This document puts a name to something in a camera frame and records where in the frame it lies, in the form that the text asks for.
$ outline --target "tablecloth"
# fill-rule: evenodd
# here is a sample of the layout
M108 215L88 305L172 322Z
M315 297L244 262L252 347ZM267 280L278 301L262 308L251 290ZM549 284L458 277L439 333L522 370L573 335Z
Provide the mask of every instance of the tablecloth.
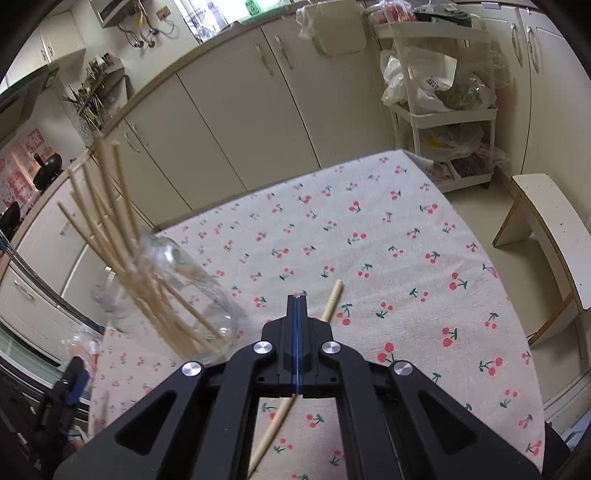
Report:
M336 340L380 364L413 362L541 469L543 407L519 319L474 234L404 152L278 184L163 234L248 314L237 347L257 341L265 322L285 315L289 294L306 295L309 315L320 317L341 278ZM199 308L198 296L190 301ZM179 366L174 355L108 329L90 433ZM280 402L261 399L255 445ZM334 400L299 398L253 478L345 479Z

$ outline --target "white cabinet door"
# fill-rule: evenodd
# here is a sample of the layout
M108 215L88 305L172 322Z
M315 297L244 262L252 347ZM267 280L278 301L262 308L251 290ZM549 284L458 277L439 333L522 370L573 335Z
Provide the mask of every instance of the white cabinet door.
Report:
M247 189L318 170L300 114L260 28L216 47L178 76Z
M379 65L370 57L370 49L322 56L310 40L299 36L301 26L294 16L261 28L321 167L392 148L382 117L381 93L374 83L374 69Z
M85 244L57 206L62 202L74 218L83 223L71 190L69 181L57 189L17 248L31 268L56 292L63 289Z
M520 175L525 159L527 133L530 128L530 64L525 30L519 10L496 3L462 5L462 9L478 15L484 29L491 34L493 46L500 50L509 67L509 86L496 90L495 146L509 155L510 163L502 168L511 178Z
M60 342L78 323L29 287L12 268L0 284L0 317L23 340L59 359Z
M14 59L6 73L8 85L14 85L20 79L26 77L38 68L43 67L47 63L47 55L43 49L41 35L39 34L39 29L36 28L33 34L22 46L21 51L18 52L17 57Z
M187 203L154 163L125 121L114 128L105 139L107 146L111 141L121 144L121 160L129 195L150 222L160 225L190 212ZM109 169L115 174L111 149L107 147L106 150Z
M47 18L39 26L50 62L66 59L85 50L71 12Z
M591 80L548 17L524 8L520 13L531 45L531 122L523 173L548 174L586 220Z
M246 191L176 75L126 120L192 209Z

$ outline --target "bench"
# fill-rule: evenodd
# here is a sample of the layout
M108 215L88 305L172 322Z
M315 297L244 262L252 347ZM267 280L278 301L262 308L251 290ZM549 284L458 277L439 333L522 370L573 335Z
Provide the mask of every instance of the bench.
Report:
M533 345L560 333L591 308L591 236L545 173L515 175L511 184L515 200L492 245L524 241L533 232L562 296L562 302L528 340Z

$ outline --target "white plastic bag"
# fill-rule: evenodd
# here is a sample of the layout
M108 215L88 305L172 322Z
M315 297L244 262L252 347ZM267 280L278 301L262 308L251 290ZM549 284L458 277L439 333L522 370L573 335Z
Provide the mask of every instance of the white plastic bag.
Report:
M437 98L436 92L449 90L456 74L457 60L418 47L403 47L407 59L410 80L415 82L416 104L424 112L449 112L443 102ZM402 65L395 52L380 52L380 65L386 82L386 90L382 95L384 105L391 106L407 99L404 86Z

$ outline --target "cabinet handle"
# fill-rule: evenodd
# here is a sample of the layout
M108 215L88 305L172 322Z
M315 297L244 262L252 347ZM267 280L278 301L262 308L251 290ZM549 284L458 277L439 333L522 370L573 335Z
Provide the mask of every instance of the cabinet handle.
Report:
M273 72L273 70L271 70L271 67L269 67L269 64L267 63L267 59L265 58L265 56L263 55L263 52L261 50L261 44L260 43L257 43L256 44L256 51L259 53L259 57L261 58L261 62L265 66L265 68L267 69L267 71L269 72L269 75L271 75L272 77L274 77L275 76L275 72Z
M534 33L529 25L527 26L527 48L530 51L531 62L534 65L534 70L536 73L539 73L540 68L538 67L538 58L534 52Z
M136 151L137 153L141 153L137 148L134 147L134 145L130 142L129 137L127 136L127 130L123 130L123 136L125 137L125 139L127 140L127 143L129 144L129 146L132 148L132 150Z
M281 52L281 54L283 55L283 58L285 58L285 61L287 62L287 66L290 68L290 70L293 70L294 66L291 64L290 59L287 57L287 52L285 51L285 49L283 48L283 45L281 44L281 39L279 38L279 35L275 35L275 41L277 42L277 46L279 47L279 51Z
M519 39L517 38L517 25L511 22L511 43L513 44L513 51L519 62L519 66L523 66L523 55L521 54L521 45L519 45Z
M134 131L134 134L137 135L137 137L139 138L139 141L141 141L146 147L149 147L148 142L146 140L144 140L142 138L142 136L139 134L138 127L135 125L135 123L130 123L129 126Z
M66 223L64 223L64 226L61 227L60 235L64 235L64 233L66 233L66 231L70 228L70 225L71 223L69 220Z
M28 301L35 301L35 297L31 295L25 287L23 287L19 282L16 280L14 281L14 288L16 288L19 292L21 292Z

